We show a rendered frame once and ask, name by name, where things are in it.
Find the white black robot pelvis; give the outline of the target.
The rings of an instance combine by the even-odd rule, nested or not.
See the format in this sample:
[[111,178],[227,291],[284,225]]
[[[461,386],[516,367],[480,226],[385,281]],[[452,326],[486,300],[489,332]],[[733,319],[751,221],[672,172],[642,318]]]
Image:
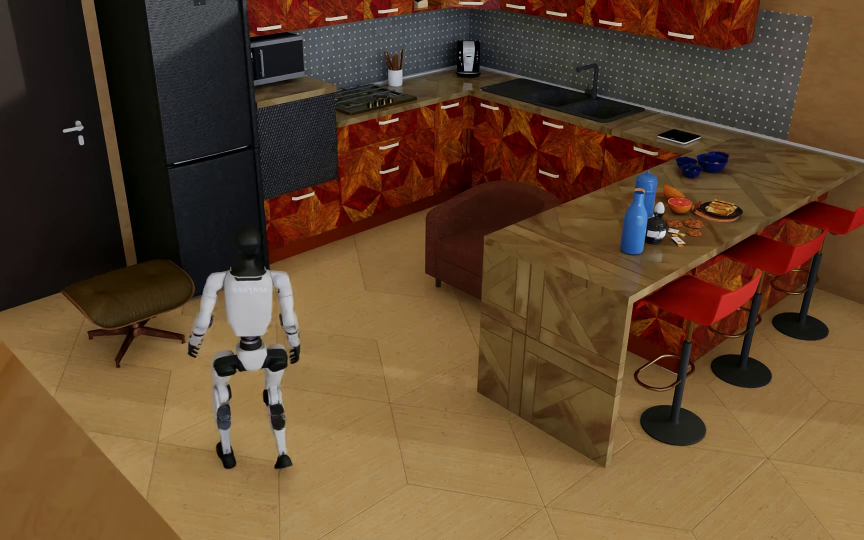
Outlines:
[[213,374],[217,377],[231,377],[238,372],[268,370],[279,372],[290,362],[290,353],[282,345],[266,347],[259,337],[242,338],[236,350],[220,350],[212,361]]

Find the white black right robot leg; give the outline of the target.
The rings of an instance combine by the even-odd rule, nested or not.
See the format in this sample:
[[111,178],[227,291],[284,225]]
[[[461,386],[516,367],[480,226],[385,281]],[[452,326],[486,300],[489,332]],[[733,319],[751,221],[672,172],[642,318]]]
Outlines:
[[285,411],[282,400],[282,377],[285,368],[272,370],[264,369],[265,375],[265,390],[263,393],[266,403],[270,427],[275,441],[277,458],[275,460],[275,469],[286,469],[292,466],[293,462],[287,453],[286,435],[285,435]]

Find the white black robot leg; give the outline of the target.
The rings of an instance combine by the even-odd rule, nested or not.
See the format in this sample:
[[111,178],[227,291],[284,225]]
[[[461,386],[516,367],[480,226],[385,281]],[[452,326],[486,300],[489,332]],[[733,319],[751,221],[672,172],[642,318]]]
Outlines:
[[232,410],[231,410],[231,387],[230,378],[235,375],[237,369],[234,362],[215,360],[212,371],[212,402],[214,408],[215,422],[219,431],[220,441],[216,446],[224,469],[233,469],[236,459],[231,443]]
[[263,393],[266,403],[270,427],[275,441],[277,458],[275,460],[275,469],[286,469],[292,466],[293,462],[287,453],[286,435],[285,435],[285,411],[282,400],[282,377],[285,368],[272,370],[264,369],[265,375],[265,390]]

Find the white black left robot leg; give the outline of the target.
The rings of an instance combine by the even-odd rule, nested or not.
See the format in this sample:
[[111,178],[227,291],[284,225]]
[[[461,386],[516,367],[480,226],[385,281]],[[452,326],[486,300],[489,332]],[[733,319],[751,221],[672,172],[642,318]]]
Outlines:
[[236,459],[231,443],[232,410],[231,410],[231,387],[230,378],[235,375],[237,369],[234,362],[215,360],[212,371],[212,402],[214,408],[215,422],[219,431],[220,441],[216,446],[224,469],[233,469]]

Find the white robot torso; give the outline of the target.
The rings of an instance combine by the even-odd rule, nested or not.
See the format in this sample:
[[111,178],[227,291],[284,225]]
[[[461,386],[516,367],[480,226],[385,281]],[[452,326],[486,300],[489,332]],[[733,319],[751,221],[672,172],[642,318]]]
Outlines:
[[237,338],[261,338],[273,316],[276,289],[269,270],[261,276],[235,276],[223,279],[223,298],[228,324]]

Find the brown cushioned footstool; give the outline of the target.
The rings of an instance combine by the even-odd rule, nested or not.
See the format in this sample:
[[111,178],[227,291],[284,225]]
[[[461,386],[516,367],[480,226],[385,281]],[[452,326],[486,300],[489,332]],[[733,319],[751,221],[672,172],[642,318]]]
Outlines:
[[177,264],[149,260],[67,285],[61,294],[95,329],[87,336],[125,336],[114,358],[116,368],[138,336],[186,342],[186,336],[147,326],[154,317],[181,308],[193,297],[195,284]]

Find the black robot head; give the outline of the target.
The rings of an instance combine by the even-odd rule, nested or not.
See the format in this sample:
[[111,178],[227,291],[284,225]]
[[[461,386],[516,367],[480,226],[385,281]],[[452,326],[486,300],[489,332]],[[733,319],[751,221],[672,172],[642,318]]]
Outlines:
[[239,261],[230,269],[236,278],[259,279],[267,268],[261,260],[262,235],[255,228],[242,229],[236,239]]

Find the light wooden partition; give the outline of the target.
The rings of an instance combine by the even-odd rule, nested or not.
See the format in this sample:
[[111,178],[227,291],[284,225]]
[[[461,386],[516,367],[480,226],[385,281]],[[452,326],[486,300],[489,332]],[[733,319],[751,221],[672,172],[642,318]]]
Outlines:
[[0,540],[181,540],[1,340]]

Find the dark perforated oven front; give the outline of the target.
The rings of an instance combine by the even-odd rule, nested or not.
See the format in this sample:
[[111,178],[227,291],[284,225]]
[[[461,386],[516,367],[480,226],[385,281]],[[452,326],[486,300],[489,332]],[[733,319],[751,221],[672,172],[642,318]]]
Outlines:
[[263,199],[338,178],[333,93],[259,107],[256,119]]

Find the black tall refrigerator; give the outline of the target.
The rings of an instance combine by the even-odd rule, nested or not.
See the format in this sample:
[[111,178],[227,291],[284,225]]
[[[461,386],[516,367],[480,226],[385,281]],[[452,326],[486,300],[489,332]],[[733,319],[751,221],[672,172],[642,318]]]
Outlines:
[[93,0],[139,263],[193,280],[261,225],[245,0]]

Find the red patterned lower cabinets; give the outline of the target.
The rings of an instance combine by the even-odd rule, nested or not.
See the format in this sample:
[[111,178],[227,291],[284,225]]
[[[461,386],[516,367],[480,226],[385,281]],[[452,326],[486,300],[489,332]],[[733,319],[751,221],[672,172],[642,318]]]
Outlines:
[[337,129],[338,170],[265,201],[271,262],[511,181],[569,202],[678,153],[476,96]]

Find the red patterned cabinets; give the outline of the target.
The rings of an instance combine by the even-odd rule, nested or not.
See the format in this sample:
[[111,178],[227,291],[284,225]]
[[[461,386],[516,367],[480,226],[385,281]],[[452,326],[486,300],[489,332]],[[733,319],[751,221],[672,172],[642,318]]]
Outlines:
[[246,0],[252,38],[437,9],[520,13],[728,50],[753,42],[761,0]]
[[338,170],[265,201],[271,262],[511,181],[569,202],[678,153],[476,96],[337,129]]

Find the wooden bar counter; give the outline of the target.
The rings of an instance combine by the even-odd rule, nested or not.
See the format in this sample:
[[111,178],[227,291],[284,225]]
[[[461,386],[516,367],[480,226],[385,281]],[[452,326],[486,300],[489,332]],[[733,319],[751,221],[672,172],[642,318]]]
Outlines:
[[770,137],[703,136],[688,153],[729,155],[721,173],[687,179],[674,160],[663,186],[743,214],[702,236],[641,254],[620,251],[635,176],[488,234],[484,240],[478,391],[603,467],[618,437],[634,303],[864,171],[864,159]]

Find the dark brown door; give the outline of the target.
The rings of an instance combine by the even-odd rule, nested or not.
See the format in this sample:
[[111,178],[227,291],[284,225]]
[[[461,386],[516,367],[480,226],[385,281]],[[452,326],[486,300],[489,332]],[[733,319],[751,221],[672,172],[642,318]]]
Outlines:
[[0,0],[0,312],[125,265],[81,0]]

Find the black gas cooktop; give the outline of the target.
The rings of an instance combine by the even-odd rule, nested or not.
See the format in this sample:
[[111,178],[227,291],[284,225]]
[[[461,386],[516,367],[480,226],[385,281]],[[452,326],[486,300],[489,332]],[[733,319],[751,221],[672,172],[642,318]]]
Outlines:
[[377,83],[339,88],[334,97],[336,111],[350,116],[417,100],[414,95]]

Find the silver black microwave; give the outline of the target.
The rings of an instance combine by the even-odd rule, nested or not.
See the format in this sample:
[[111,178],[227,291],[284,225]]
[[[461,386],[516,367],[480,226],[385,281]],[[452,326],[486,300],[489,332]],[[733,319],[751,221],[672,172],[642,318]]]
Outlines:
[[306,75],[304,37],[281,32],[254,39],[250,43],[253,85],[288,81]]

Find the black silver coffee machine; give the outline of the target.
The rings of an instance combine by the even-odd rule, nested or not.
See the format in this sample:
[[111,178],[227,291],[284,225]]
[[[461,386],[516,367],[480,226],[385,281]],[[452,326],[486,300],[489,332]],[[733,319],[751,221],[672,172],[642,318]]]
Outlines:
[[458,61],[456,75],[460,78],[474,78],[481,74],[479,40],[457,41]]

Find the tall blue bottle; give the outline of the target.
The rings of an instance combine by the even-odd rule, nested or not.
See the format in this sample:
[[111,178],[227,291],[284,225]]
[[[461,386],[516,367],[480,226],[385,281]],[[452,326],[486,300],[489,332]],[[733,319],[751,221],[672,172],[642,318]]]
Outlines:
[[645,207],[645,190],[636,187],[632,192],[630,206],[623,217],[620,239],[622,253],[640,255],[643,252],[649,216]]

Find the black kitchen sink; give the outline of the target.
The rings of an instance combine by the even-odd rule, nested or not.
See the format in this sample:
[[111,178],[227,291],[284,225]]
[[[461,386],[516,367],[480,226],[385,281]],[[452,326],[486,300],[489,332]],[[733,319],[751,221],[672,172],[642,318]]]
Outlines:
[[481,91],[552,109],[574,117],[608,123],[644,112],[644,108],[536,80],[512,79],[483,86]]

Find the black round bottle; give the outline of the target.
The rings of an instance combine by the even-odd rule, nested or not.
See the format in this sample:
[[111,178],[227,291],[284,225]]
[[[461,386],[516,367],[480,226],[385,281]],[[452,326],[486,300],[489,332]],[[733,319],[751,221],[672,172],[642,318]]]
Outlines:
[[653,208],[653,214],[648,218],[646,224],[645,242],[650,244],[661,243],[668,234],[668,226],[664,219],[666,213],[666,205],[663,202],[656,202]]

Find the short blue bottle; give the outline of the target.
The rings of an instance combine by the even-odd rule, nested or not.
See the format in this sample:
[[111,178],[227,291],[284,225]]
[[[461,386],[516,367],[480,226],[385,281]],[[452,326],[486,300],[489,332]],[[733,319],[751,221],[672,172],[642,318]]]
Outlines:
[[653,217],[658,178],[650,170],[643,171],[636,175],[634,187],[636,189],[644,190],[643,205],[646,211],[646,216],[647,218]]

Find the red bar stool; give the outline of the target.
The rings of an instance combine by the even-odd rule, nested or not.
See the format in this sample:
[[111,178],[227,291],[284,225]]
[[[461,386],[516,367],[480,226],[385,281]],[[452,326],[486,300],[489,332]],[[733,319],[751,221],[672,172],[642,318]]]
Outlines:
[[698,277],[685,275],[633,304],[636,309],[644,304],[652,304],[678,314],[687,321],[686,335],[678,356],[678,375],[673,384],[663,387],[650,386],[641,381],[640,374],[660,360],[675,358],[674,353],[657,356],[633,372],[634,380],[641,387],[652,391],[675,391],[671,405],[651,406],[641,414],[640,424],[649,436],[674,446],[694,445],[705,437],[706,425],[702,419],[692,411],[682,408],[686,380],[694,371],[694,365],[690,363],[694,328],[696,325],[710,327],[742,309],[759,291],[761,279],[762,270],[756,270],[748,283],[735,290],[726,290]]
[[789,272],[797,272],[799,266],[821,251],[827,232],[798,246],[792,246],[762,235],[753,235],[721,253],[721,257],[745,264],[762,271],[760,284],[751,298],[748,322],[742,333],[740,354],[728,353],[714,358],[710,367],[721,381],[734,387],[758,388],[767,386],[772,380],[768,366],[750,357],[755,328],[759,321],[765,276],[776,279]]
[[[785,216],[799,224],[821,229],[834,236],[844,236],[864,224],[864,205],[855,210],[828,204],[821,201],[810,202]],[[776,330],[786,337],[798,340],[815,341],[826,338],[829,328],[821,320],[809,314],[812,294],[818,283],[819,267],[822,262],[824,241],[811,259],[806,287],[789,294],[803,294],[798,313],[784,312],[774,316],[772,323]]]

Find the black plate with toast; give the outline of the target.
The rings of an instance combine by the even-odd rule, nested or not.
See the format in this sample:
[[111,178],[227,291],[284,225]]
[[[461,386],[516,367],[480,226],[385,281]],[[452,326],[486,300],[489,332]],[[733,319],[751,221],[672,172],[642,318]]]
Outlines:
[[692,212],[701,218],[719,223],[733,222],[743,215],[742,208],[737,204],[719,200],[696,202]]

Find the grey perforated backsplash panel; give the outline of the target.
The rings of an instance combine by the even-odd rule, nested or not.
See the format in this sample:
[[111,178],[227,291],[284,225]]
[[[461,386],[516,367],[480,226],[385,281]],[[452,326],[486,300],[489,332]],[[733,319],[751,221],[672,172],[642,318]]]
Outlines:
[[481,67],[582,91],[576,68],[599,66],[610,99],[768,137],[788,136],[812,18],[762,9],[753,42],[729,50],[604,30],[501,9],[433,9],[301,30],[306,74],[347,87],[386,79],[384,52],[404,73],[455,68],[458,43],[482,46]]

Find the red patterned upper cabinets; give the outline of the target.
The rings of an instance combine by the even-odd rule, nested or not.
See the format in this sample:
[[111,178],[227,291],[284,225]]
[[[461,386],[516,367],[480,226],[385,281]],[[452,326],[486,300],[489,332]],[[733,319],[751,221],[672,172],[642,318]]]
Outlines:
[[520,13],[728,50],[753,42],[761,0],[246,0],[252,38],[437,9]]

